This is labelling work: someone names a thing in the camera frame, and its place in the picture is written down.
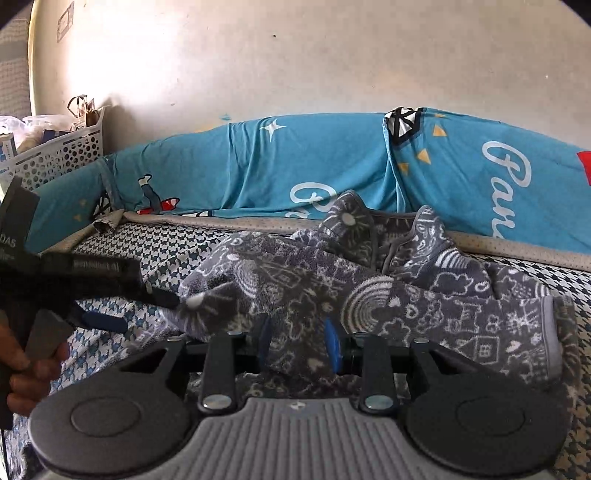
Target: white wall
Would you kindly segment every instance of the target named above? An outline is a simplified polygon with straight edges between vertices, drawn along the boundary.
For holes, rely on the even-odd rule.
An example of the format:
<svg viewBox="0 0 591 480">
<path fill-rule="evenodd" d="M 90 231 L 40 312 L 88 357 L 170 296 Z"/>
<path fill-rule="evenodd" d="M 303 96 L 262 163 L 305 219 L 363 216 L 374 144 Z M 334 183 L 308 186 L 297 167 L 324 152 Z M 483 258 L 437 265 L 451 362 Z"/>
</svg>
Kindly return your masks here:
<svg viewBox="0 0 591 480">
<path fill-rule="evenodd" d="M 37 0 L 38 113 L 111 103 L 110 144 L 283 113 L 433 106 L 591 147 L 591 28 L 558 0 Z"/>
</svg>

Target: finger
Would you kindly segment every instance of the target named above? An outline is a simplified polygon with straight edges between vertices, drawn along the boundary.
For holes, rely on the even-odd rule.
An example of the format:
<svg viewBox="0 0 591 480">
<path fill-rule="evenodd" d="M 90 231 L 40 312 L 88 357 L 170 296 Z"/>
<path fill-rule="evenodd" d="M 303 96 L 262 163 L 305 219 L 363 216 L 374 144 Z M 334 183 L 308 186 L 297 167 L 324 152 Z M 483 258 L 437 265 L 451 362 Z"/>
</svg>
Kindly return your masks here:
<svg viewBox="0 0 591 480">
<path fill-rule="evenodd" d="M 59 362 L 65 362 L 70 358 L 70 346 L 67 344 L 67 342 L 60 343 L 60 345 L 57 347 L 54 357 Z"/>
<path fill-rule="evenodd" d="M 49 395 L 50 384 L 23 374 L 10 377 L 11 390 L 21 397 L 39 401 Z"/>
<path fill-rule="evenodd" d="M 28 417 L 38 402 L 30 398 L 24 398 L 16 393 L 11 393 L 7 396 L 6 403 L 11 412 Z"/>
<path fill-rule="evenodd" d="M 26 370 L 31 364 L 6 325 L 0 325 L 0 362 L 17 372 Z"/>
<path fill-rule="evenodd" d="M 60 378 L 61 365 L 58 360 L 50 358 L 48 360 L 38 360 L 33 364 L 33 376 L 42 381 L 52 381 Z"/>
</svg>

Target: white plastic basket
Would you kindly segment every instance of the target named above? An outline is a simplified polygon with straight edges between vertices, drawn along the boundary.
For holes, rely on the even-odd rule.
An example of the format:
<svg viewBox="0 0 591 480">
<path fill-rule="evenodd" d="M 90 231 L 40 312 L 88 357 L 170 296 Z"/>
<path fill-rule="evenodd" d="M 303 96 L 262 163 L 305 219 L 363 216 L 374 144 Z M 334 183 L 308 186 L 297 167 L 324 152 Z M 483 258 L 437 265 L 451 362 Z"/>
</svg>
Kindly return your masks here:
<svg viewBox="0 0 591 480">
<path fill-rule="evenodd" d="M 93 127 L 81 128 L 0 163 L 0 189 L 6 192 L 12 177 L 22 177 L 22 186 L 33 190 L 50 180 L 83 167 L 103 156 L 103 117 Z"/>
</svg>

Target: blue blanket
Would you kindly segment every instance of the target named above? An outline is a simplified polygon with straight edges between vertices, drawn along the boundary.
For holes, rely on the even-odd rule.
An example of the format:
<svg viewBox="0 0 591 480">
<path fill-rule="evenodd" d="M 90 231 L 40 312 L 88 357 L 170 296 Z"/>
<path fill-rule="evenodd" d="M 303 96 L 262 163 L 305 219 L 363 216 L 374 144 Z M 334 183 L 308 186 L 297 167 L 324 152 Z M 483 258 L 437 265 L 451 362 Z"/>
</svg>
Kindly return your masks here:
<svg viewBox="0 0 591 480">
<path fill-rule="evenodd" d="M 41 186 L 27 246 L 84 227 L 105 197 L 139 213 L 322 219 L 352 189 L 372 209 L 430 204 L 452 230 L 591 253 L 590 155 L 426 108 L 264 118 L 132 147 Z"/>
</svg>

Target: gray patterned towel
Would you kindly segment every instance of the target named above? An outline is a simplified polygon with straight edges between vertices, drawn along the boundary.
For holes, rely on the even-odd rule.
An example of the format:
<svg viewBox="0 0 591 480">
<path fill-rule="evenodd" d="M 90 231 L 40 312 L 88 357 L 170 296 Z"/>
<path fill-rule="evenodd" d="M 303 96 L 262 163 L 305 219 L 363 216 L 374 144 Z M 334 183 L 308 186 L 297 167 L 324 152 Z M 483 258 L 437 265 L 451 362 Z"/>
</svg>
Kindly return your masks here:
<svg viewBox="0 0 591 480">
<path fill-rule="evenodd" d="M 552 297 L 517 269 L 463 255 L 428 206 L 393 215 L 369 210 L 346 192 L 318 229 L 291 238 L 256 232 L 227 237 L 179 293 L 184 301 L 164 316 L 201 340 L 248 330 L 258 314 L 270 314 L 268 366 L 298 383 L 339 383 L 323 343 L 327 317 L 349 332 L 376 333 L 405 346 L 428 337 L 538 387 L 562 377 L 562 387 L 569 388 L 578 380 L 578 370 L 569 366 L 578 358 L 563 364 L 561 346 L 568 339 L 568 351 L 573 344 L 576 352 L 570 299 Z M 355 394 L 356 382 L 340 379 L 343 384 L 341 393 Z M 286 394 L 302 393 L 285 388 Z"/>
</svg>

